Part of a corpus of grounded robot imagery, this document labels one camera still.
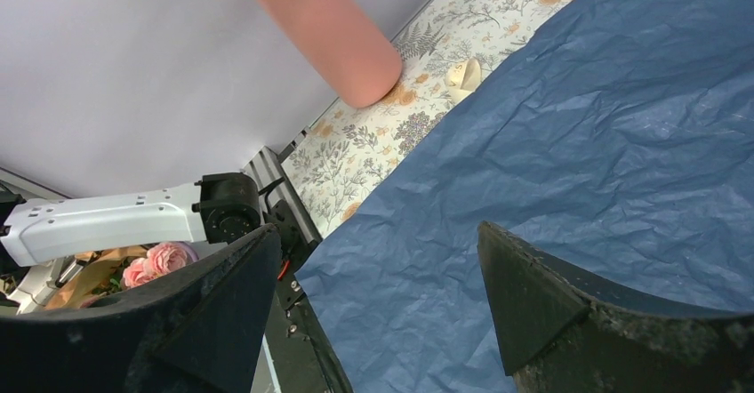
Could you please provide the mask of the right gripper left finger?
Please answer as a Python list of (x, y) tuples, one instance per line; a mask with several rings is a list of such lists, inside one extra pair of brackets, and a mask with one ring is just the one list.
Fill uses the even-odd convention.
[(4, 392), (248, 392), (281, 265), (265, 225), (83, 309), (3, 317)]

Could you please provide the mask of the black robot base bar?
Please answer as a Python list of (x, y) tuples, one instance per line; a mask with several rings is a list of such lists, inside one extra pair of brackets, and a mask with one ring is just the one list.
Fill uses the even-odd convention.
[(351, 392), (298, 278), (322, 237), (282, 166), (290, 153), (287, 149), (280, 156), (265, 147), (244, 168), (259, 186), (262, 220), (277, 227), (283, 251), (252, 391)]

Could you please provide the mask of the blue paper bouquet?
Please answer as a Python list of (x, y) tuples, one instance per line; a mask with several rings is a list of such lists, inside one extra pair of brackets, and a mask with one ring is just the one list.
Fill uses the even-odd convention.
[(574, 0), (299, 278), (356, 392), (511, 392), (490, 221), (663, 298), (753, 307), (753, 0)]

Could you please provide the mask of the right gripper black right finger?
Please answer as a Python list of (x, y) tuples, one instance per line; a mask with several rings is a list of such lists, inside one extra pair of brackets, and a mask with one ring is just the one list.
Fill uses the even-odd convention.
[(753, 316), (620, 285), (482, 222), (503, 371), (520, 392), (750, 392)]

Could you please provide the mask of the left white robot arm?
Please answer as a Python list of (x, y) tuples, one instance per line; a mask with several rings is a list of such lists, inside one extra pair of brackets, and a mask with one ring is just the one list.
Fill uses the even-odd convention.
[(174, 188), (115, 196), (47, 200), (1, 188), (1, 303), (18, 314), (52, 297), (108, 252), (145, 252), (152, 266), (134, 275), (163, 275), (201, 258), (198, 245), (229, 244), (261, 224), (259, 190), (240, 172), (205, 175)]

